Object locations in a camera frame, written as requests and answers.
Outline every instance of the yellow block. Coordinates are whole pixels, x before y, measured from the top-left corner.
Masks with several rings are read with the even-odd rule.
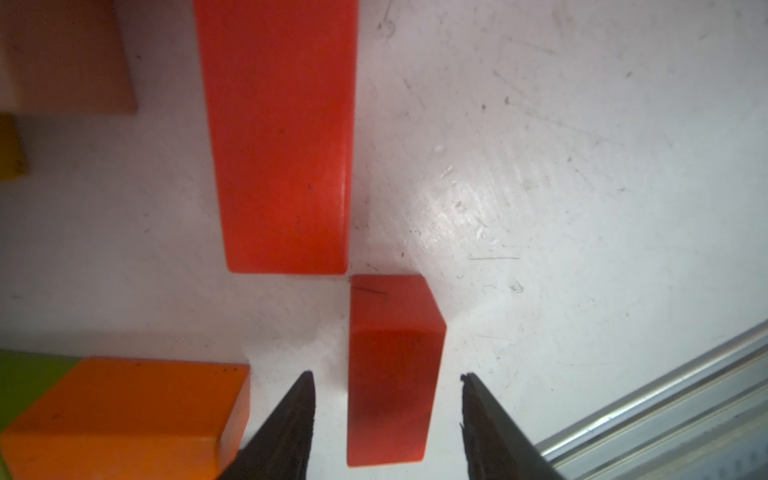
[[[13,117],[0,114],[0,181],[11,180],[26,173],[27,159]]]

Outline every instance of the small red block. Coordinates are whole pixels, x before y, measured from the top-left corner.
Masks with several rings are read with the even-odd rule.
[[[194,2],[233,272],[346,272],[358,1]]]
[[[350,467],[420,462],[445,340],[445,321],[420,275],[352,277]]]

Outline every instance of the wooden block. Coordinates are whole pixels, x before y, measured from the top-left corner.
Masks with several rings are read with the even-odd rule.
[[[0,2],[0,111],[136,111],[112,0]]]
[[[233,272],[346,272],[357,2],[195,0]]]
[[[67,356],[0,350],[0,432],[79,361]],[[0,455],[0,480],[10,479]]]
[[[0,433],[14,480],[211,480],[235,457],[249,368],[86,359]]]
[[[352,277],[349,466],[420,462],[445,339],[424,277]]]
[[[11,180],[26,173],[27,159],[13,117],[0,114],[0,181]]]

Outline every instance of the long red block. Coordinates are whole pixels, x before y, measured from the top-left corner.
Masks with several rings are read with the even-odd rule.
[[[426,280],[353,276],[349,321],[347,465],[421,461],[445,339]]]
[[[357,2],[195,0],[233,272],[346,272]]]

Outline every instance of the orange block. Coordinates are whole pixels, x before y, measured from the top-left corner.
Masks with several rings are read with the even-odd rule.
[[[213,480],[249,415],[247,365],[86,359],[0,434],[14,480]]]
[[[445,340],[429,285],[353,276],[349,321],[347,465],[420,462]]]
[[[341,274],[358,0],[195,0],[227,265]]]

